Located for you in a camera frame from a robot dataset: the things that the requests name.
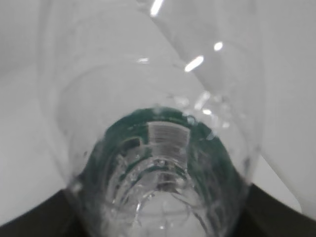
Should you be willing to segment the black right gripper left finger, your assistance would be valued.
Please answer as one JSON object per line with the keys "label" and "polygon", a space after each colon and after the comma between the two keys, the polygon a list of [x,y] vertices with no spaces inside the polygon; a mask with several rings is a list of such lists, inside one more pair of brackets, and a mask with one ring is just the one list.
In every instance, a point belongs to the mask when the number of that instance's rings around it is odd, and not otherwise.
{"label": "black right gripper left finger", "polygon": [[84,237],[74,209],[63,190],[28,212],[0,226],[2,237]]}

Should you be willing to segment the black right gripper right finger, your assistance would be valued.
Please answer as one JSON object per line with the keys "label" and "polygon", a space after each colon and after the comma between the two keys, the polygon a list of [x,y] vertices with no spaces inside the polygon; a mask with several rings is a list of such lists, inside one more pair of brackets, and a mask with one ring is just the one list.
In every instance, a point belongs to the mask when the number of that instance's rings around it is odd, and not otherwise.
{"label": "black right gripper right finger", "polygon": [[281,203],[256,185],[233,185],[243,209],[233,237],[314,237],[316,221]]}

